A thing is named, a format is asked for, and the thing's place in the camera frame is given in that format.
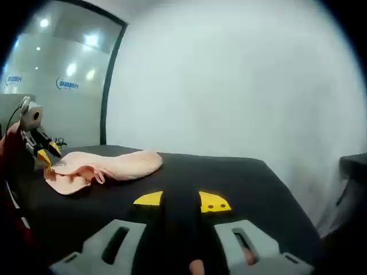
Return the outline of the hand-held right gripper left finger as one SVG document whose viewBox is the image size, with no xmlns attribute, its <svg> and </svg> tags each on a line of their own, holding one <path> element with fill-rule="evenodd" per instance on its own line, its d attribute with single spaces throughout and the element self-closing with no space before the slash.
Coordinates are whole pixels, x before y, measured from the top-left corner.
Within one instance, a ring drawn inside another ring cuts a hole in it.
<svg viewBox="0 0 367 275">
<path fill-rule="evenodd" d="M 163 191 L 137 198 L 125 220 L 114 219 L 50 269 L 53 274 L 150 274 L 157 266 Z"/>
</svg>

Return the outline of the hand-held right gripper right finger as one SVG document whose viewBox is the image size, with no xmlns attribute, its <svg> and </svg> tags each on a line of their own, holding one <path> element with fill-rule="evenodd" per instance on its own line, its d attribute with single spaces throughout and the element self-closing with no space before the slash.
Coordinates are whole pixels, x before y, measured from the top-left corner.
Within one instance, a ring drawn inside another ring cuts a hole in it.
<svg viewBox="0 0 367 275">
<path fill-rule="evenodd" d="M 314 268 L 289 252 L 223 197 L 199 191 L 197 255 L 201 274 L 312 274 Z"/>
</svg>

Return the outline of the person's right hand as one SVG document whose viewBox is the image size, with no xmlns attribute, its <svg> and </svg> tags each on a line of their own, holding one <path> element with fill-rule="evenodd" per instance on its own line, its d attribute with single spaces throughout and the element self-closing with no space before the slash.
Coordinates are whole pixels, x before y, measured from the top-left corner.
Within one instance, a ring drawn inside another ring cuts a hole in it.
<svg viewBox="0 0 367 275">
<path fill-rule="evenodd" d="M 189 270 L 191 275 L 204 275 L 205 268 L 202 260 L 194 260 L 189 264 Z"/>
</svg>

